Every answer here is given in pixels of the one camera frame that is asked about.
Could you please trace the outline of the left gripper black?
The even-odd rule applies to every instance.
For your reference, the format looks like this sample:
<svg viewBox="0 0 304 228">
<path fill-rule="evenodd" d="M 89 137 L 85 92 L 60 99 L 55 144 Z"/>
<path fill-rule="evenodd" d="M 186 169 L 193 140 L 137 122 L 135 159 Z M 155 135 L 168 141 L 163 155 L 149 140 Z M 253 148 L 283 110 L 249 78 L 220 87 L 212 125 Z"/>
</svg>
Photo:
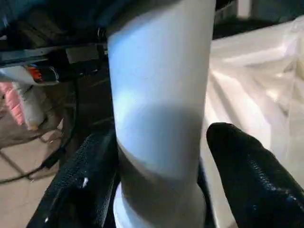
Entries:
<svg viewBox="0 0 304 228">
<path fill-rule="evenodd" d="M 98 28 L 90 43 L 61 47 L 47 54 L 57 81 L 73 81 L 108 70 L 105 30 Z"/>
</svg>

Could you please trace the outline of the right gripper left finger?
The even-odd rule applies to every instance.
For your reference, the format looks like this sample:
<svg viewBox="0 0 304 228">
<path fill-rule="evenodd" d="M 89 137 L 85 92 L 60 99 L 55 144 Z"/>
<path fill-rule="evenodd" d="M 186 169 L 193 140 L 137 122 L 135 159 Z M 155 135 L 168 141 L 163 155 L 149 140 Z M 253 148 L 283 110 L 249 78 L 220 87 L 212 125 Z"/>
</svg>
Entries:
<svg viewBox="0 0 304 228">
<path fill-rule="evenodd" d="M 93 133 L 59 169 L 28 228 L 114 228 L 119 182 L 114 131 Z"/>
</svg>

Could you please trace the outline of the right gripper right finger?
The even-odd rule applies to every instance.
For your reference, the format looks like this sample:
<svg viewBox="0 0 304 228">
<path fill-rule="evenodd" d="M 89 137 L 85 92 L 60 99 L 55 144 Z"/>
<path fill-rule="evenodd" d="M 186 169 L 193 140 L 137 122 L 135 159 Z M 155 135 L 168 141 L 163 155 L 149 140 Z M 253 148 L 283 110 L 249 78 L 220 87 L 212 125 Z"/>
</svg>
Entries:
<svg viewBox="0 0 304 228">
<path fill-rule="evenodd" d="M 240 228 L 302 228 L 304 190 L 255 137 L 230 123 L 206 132 L 225 196 Z"/>
</svg>

